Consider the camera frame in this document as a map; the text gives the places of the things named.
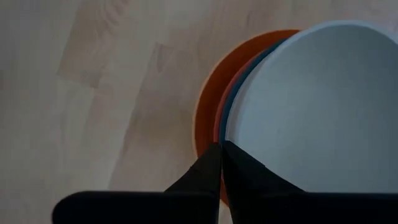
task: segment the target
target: wooden floor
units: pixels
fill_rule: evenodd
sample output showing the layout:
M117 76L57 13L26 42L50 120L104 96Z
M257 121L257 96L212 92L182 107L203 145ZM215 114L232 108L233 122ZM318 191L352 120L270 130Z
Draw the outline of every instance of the wooden floor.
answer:
M398 1L1 1L0 223L50 223L79 190L164 190L195 160L194 104L215 63L330 19L396 34Z

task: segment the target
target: orange plate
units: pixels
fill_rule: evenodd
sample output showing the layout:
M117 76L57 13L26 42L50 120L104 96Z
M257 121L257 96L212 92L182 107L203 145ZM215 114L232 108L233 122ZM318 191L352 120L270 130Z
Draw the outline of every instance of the orange plate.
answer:
M239 69L255 55L287 39L299 30L277 30L268 32L243 42L230 52L213 69L207 78L193 116L193 147L198 157L213 143L213 125L221 97ZM220 197L228 205L224 183L221 183Z

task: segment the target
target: white plate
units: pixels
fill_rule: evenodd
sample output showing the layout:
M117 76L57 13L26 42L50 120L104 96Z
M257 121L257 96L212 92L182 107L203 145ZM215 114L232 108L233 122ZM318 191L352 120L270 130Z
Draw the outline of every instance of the white plate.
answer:
M285 41L239 90L226 138L309 192L398 192L398 44L359 21Z

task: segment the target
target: stacked plate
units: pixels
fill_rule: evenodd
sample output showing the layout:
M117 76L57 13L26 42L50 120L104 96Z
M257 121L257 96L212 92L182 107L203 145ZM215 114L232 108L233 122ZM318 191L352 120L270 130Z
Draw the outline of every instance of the stacked plate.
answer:
M397 58L391 35L359 21L255 37L203 87L197 154L230 140L308 192L398 192Z

